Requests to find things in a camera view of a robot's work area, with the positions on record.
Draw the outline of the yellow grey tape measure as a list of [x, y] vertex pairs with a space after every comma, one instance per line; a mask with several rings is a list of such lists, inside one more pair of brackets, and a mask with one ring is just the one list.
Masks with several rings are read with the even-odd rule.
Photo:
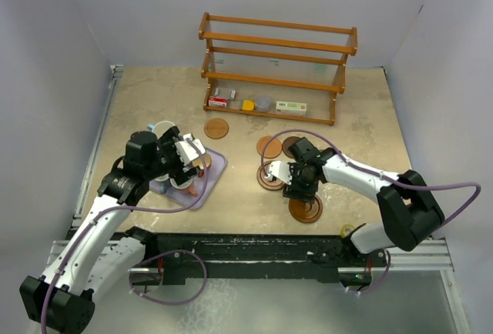
[[241, 109], [247, 112], [252, 112], [255, 110], [255, 102], [248, 99], [244, 99], [242, 102]]

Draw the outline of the white green box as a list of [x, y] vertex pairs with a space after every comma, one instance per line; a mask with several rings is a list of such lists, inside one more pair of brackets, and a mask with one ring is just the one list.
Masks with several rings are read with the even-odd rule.
[[302, 102], [276, 101], [276, 113], [304, 117], [307, 113], [307, 104]]

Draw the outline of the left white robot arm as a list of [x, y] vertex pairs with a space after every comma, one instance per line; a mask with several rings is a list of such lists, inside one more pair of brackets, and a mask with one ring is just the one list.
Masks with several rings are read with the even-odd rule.
[[102, 179], [88, 215], [60, 255], [40, 277], [28, 276], [20, 294], [28, 317], [43, 333], [81, 333], [102, 296], [133, 266], [158, 259], [156, 235], [137, 229], [104, 252], [118, 227], [139, 211], [152, 180], [166, 176], [182, 185], [200, 172], [193, 165], [206, 154], [203, 143], [176, 126], [161, 136], [131, 134], [125, 153]]

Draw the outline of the yellow tape roll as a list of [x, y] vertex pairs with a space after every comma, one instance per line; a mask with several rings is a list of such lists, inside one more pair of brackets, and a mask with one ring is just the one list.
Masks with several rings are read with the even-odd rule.
[[356, 230], [356, 227], [351, 224], [344, 225], [340, 230], [340, 236], [345, 239], [350, 237], [352, 233]]

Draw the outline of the aluminium front frame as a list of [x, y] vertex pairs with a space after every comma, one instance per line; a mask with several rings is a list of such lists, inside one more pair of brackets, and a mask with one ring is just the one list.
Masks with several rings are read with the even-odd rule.
[[56, 242], [47, 269], [26, 278], [20, 293], [29, 318], [43, 329], [81, 333], [97, 301], [125, 274], [141, 284], [164, 285], [198, 278], [309, 279], [366, 293], [390, 272], [438, 272], [455, 328], [469, 332], [447, 243], [433, 239], [410, 252], [362, 254], [336, 235], [154, 234], [133, 228], [94, 241]]

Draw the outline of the metal table edge rail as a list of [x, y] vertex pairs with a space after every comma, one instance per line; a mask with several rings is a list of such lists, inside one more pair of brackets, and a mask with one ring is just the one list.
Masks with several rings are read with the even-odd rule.
[[77, 230], [77, 228], [80, 227], [80, 225], [82, 224], [84, 206], [86, 204], [86, 199], [89, 194], [90, 185], [92, 182], [97, 159], [99, 156], [99, 150], [101, 148], [102, 140], [105, 135], [105, 130], [111, 114], [112, 105], [114, 103], [114, 99], [118, 91], [119, 84], [121, 82], [124, 65], [111, 65], [111, 68], [112, 68], [112, 78], [111, 78], [111, 82], [109, 83], [109, 94], [106, 100], [105, 109], [102, 113], [102, 118], [96, 135], [96, 140], [92, 147], [92, 152], [89, 157], [88, 165], [86, 167], [86, 172], [82, 180], [81, 189], [79, 192], [79, 196], [77, 198], [77, 202], [75, 204], [75, 211], [72, 215], [68, 232]]

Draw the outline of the red and white staple box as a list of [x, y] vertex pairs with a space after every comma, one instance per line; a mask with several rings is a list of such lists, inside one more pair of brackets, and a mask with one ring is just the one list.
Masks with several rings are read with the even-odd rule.
[[226, 108], [228, 103], [228, 99], [211, 96], [208, 98], [208, 106], [209, 107], [219, 107]]

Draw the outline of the clear tub of rubber bands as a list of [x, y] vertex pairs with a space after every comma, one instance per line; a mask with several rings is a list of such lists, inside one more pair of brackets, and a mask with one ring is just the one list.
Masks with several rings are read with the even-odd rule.
[[258, 112], [268, 112], [273, 100], [270, 96], [259, 95], [254, 99], [255, 110]]

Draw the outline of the blue mug near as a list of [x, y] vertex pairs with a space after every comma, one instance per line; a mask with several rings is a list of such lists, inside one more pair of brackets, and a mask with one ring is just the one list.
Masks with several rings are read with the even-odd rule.
[[162, 175], [149, 183], [149, 188], [156, 193], [165, 194], [170, 187], [170, 180], [168, 175]]

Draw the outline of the dark walnut coaster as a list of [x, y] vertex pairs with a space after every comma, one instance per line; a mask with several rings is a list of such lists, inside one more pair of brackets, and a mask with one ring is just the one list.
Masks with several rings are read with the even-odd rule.
[[292, 159], [293, 154], [290, 151], [290, 147], [299, 140], [300, 140], [299, 136], [289, 136], [289, 137], [285, 138], [282, 142], [282, 150], [283, 150], [284, 155], [286, 155], [288, 158]]

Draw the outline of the wooden three-tier shelf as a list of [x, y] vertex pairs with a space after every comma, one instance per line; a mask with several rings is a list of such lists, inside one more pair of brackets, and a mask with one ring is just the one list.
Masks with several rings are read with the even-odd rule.
[[[312, 122], [332, 126], [346, 89], [349, 57], [357, 54], [357, 28], [203, 14], [198, 29], [206, 44], [200, 75], [207, 81], [206, 111]], [[233, 108], [213, 101], [221, 81], [306, 89], [328, 96], [328, 117], [310, 118], [267, 110]]]

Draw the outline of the light wooden coaster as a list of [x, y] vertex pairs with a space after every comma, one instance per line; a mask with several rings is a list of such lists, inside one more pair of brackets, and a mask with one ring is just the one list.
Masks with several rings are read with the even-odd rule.
[[257, 153], [263, 155], [265, 159], [275, 159], [282, 152], [282, 143], [279, 139], [271, 140], [271, 136], [267, 135], [257, 141]]
[[203, 130], [208, 138], [221, 139], [228, 134], [229, 128], [229, 124], [226, 120], [214, 118], [205, 123]]

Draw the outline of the lavender plastic tray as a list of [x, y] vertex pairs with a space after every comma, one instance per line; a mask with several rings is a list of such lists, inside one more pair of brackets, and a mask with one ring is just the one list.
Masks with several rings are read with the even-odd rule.
[[198, 194], [202, 192], [203, 185], [206, 185], [206, 190], [201, 197], [193, 197], [190, 194], [184, 194], [180, 190], [173, 188], [168, 181], [159, 182], [152, 180], [149, 183], [149, 190], [157, 195], [171, 199], [181, 206], [192, 203], [193, 206], [191, 209], [200, 208], [207, 200], [209, 194], [213, 191], [215, 184], [218, 182], [227, 165], [226, 157], [223, 154], [209, 148], [206, 148], [206, 151], [212, 159], [208, 170], [208, 179], [206, 182], [204, 182], [204, 177], [196, 177], [193, 179], [193, 186]]

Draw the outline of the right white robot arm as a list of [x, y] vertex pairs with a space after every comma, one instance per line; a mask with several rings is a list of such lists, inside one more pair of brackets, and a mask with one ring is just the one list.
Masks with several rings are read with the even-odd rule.
[[303, 137], [288, 147], [293, 161], [280, 163], [285, 183], [283, 196], [290, 203], [313, 205], [319, 184], [335, 184], [374, 202], [381, 221], [357, 227], [347, 237], [342, 250], [344, 260], [359, 266], [371, 252], [398, 247], [413, 250], [444, 224], [444, 213], [426, 189], [419, 173], [385, 172], [342, 158], [335, 149], [317, 149]]

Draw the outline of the black base bar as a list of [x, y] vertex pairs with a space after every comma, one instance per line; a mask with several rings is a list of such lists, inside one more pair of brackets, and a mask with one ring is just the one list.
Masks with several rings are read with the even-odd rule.
[[187, 279], [309, 279], [368, 286], [370, 270], [384, 268], [383, 250], [361, 254], [338, 235], [259, 235], [148, 232], [133, 226], [114, 239], [133, 237], [146, 247], [149, 266], [163, 284]]

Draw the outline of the brown ringed wooden saucer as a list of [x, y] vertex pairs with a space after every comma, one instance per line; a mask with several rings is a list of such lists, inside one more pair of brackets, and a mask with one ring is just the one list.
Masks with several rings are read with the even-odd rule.
[[285, 183], [279, 179], [268, 180], [265, 177], [265, 171], [269, 169], [273, 161], [266, 161], [263, 166], [257, 169], [257, 181], [259, 185], [269, 191], [280, 191], [285, 188]]

